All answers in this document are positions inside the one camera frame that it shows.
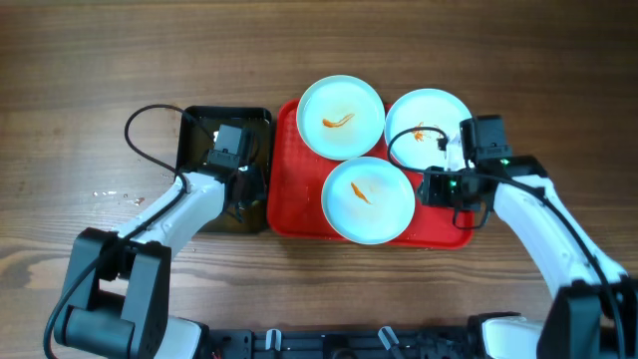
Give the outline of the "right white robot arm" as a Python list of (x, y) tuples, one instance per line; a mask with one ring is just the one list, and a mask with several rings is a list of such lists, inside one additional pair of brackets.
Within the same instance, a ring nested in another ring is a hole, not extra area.
[(637, 282), (586, 234), (532, 156), (423, 172), (424, 191), (452, 208), (482, 202), (516, 234), (552, 296), (543, 323), (498, 316), (478, 323), (484, 358), (634, 358)]

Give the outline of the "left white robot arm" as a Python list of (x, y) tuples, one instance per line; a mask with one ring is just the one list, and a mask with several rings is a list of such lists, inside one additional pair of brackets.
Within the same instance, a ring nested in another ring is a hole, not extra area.
[(106, 358), (202, 358), (206, 325), (168, 314), (170, 266), (206, 224), (265, 197), (257, 166), (179, 174), (136, 218), (75, 239), (61, 297), (43, 335)]

